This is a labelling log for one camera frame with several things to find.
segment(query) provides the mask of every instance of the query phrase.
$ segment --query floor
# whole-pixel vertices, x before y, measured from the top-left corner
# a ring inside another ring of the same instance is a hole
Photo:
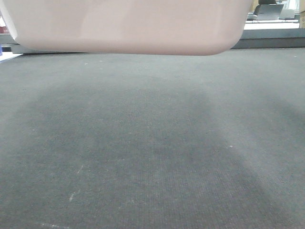
[[[0,63],[1,229],[305,228],[304,59]]]

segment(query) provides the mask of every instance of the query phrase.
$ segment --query black chair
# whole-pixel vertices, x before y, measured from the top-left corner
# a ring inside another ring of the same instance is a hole
[[[260,5],[276,4],[276,1],[275,0],[259,0],[258,4],[260,4]]]

